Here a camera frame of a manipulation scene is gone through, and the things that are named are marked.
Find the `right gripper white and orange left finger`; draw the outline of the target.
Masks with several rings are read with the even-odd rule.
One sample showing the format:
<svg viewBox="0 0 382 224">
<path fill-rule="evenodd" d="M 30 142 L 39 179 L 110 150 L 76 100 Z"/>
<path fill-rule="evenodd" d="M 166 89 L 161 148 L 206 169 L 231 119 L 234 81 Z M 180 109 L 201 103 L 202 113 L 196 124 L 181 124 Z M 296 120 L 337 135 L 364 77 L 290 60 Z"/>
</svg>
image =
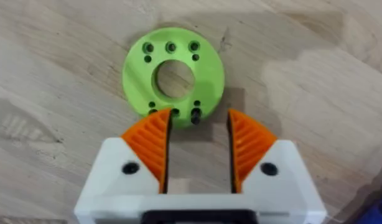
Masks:
<svg viewBox="0 0 382 224">
<path fill-rule="evenodd" d="M 105 139 L 74 212 L 131 212 L 167 190 L 171 110 L 146 116 L 119 137 Z"/>
</svg>

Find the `right gripper white and orange right finger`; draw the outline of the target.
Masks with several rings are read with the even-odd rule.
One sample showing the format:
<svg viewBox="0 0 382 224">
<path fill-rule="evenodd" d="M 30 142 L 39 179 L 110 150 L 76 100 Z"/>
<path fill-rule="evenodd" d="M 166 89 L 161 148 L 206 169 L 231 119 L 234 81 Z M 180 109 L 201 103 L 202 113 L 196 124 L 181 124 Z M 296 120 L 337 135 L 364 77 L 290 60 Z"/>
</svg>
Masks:
<svg viewBox="0 0 382 224">
<path fill-rule="evenodd" d="M 303 158 L 291 140 L 279 139 L 252 117 L 228 110 L 231 190 L 250 198 L 260 213 L 326 215 Z"/>
</svg>

